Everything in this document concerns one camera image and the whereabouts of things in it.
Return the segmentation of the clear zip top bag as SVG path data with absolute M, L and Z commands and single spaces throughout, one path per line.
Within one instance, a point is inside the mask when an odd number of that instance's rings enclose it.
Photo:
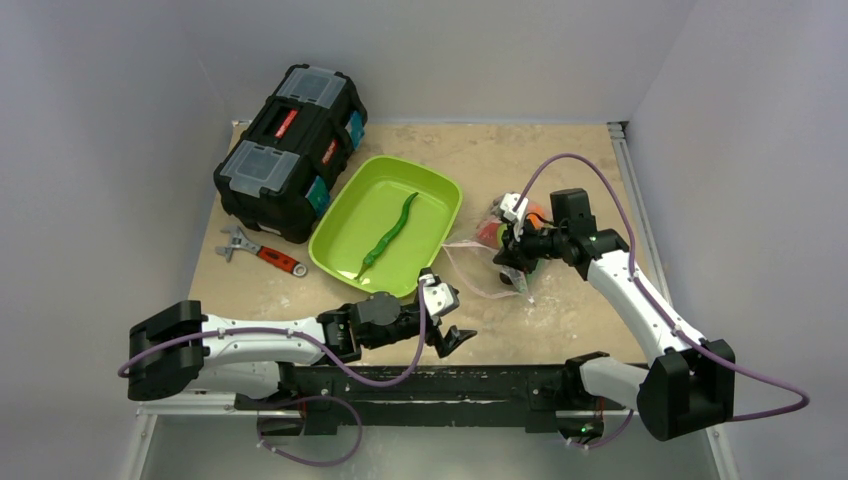
M 477 222 L 451 234 L 442 249 L 475 295 L 490 300 L 520 296 L 533 304 L 530 284 L 539 262 L 517 251 L 515 234 L 525 238 L 528 231 L 545 226 L 545 214 L 541 205 L 520 199 L 517 192 L 502 194 Z

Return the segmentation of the green fake chili pepper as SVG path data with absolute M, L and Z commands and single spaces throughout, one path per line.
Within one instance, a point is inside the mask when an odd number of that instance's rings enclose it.
M 392 227 L 382 235 L 374 247 L 362 259 L 360 270 L 354 277 L 360 281 L 368 269 L 374 266 L 377 260 L 384 254 L 390 243 L 400 234 L 408 223 L 412 204 L 419 196 L 418 192 L 410 194 L 404 201 L 399 217 Z

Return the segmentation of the lime green plastic tray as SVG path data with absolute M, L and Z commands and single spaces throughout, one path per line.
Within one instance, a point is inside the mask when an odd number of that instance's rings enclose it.
M 408 220 L 375 263 L 362 260 L 401 218 Z M 314 264 L 345 285 L 398 297 L 413 293 L 450 233 L 463 202 L 460 186 L 424 165 L 392 156 L 366 160 L 339 191 L 315 228 L 308 252 Z

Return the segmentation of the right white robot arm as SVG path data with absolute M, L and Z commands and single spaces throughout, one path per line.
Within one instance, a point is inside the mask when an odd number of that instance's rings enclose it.
M 638 413 L 660 441 L 730 420 L 735 353 L 729 344 L 706 340 L 655 298 L 621 235 L 598 229 L 585 190 L 556 191 L 550 200 L 554 218 L 539 222 L 517 193 L 494 201 L 491 212 L 503 224 L 495 264 L 524 274 L 541 260 L 574 268 L 613 307 L 648 362 L 639 368 L 603 352 L 572 358 L 561 381 L 564 399 L 576 407 L 597 397 L 612 400 Z

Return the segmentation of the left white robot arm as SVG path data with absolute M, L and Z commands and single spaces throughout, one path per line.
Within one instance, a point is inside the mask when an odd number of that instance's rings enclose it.
M 410 365 L 390 380 L 355 375 L 359 383 L 396 385 L 417 366 L 424 347 L 444 358 L 476 331 L 441 331 L 443 316 L 459 306 L 450 286 L 427 287 L 403 304 L 378 292 L 356 303 L 294 321 L 248 321 L 205 314 L 200 302 L 184 300 L 133 326 L 129 358 L 118 375 L 133 401 L 169 398 L 187 390 L 233 392 L 284 409 L 297 399 L 298 382 L 278 364 L 334 365 L 350 373 L 363 350 L 417 339 Z

